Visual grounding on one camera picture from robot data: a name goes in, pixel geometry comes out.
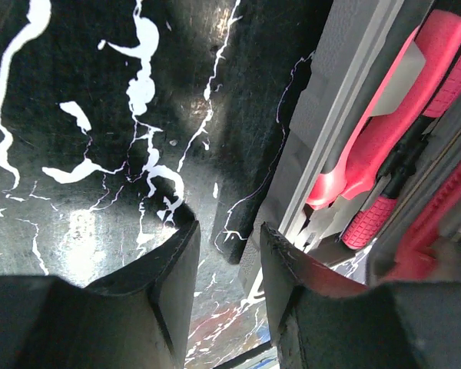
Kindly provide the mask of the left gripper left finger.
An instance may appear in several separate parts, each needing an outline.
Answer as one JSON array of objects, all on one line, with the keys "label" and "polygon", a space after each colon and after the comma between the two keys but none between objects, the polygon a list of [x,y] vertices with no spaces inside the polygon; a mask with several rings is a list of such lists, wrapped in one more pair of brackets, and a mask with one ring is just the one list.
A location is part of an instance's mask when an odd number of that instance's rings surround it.
[{"label": "left gripper left finger", "polygon": [[80,288],[55,276],[0,276],[0,368],[181,368],[200,225]]}]

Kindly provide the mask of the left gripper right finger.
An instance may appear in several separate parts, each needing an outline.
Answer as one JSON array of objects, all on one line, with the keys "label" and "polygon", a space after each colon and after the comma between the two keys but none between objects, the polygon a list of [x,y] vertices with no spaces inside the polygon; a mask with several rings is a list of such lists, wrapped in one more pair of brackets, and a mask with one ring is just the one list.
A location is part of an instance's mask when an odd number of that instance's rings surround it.
[{"label": "left gripper right finger", "polygon": [[461,368],[461,282],[357,283],[268,224],[260,259],[283,368]]}]

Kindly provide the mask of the red utility knife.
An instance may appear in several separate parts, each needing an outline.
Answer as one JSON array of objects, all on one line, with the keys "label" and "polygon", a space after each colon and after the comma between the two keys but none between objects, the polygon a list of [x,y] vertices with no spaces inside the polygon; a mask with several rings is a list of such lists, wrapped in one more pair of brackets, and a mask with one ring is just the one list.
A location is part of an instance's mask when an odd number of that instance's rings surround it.
[{"label": "red utility knife", "polygon": [[461,161],[408,228],[384,281],[421,281],[430,275],[437,266],[431,245],[439,238],[439,221],[459,200]]}]

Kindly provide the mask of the grey plastic tool case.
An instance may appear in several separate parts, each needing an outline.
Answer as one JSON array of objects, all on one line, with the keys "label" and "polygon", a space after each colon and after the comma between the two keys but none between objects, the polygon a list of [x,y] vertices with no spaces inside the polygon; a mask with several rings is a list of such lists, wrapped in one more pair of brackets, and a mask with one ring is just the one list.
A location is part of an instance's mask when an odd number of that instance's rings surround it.
[{"label": "grey plastic tool case", "polygon": [[[438,1],[335,1],[310,64],[310,79],[301,92],[290,132],[257,222],[277,227],[294,240],[311,214],[307,205],[313,186],[335,145],[357,126],[390,66],[414,28],[421,26]],[[396,203],[393,213],[373,239],[383,233],[402,236],[427,203],[443,173],[454,162],[446,153],[461,148],[461,94],[433,122],[428,144]],[[306,254],[328,265],[339,264],[360,250],[348,248],[337,236],[321,241]]]}]

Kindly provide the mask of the red handled pliers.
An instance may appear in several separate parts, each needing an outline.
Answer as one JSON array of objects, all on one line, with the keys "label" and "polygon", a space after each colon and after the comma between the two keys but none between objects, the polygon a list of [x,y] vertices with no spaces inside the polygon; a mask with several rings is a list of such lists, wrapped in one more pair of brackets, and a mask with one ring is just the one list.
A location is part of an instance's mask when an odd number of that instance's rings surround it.
[{"label": "red handled pliers", "polygon": [[307,198],[302,251],[340,236],[374,189],[389,153],[423,115],[461,55],[461,1],[438,1],[413,29],[350,136],[335,145]]}]

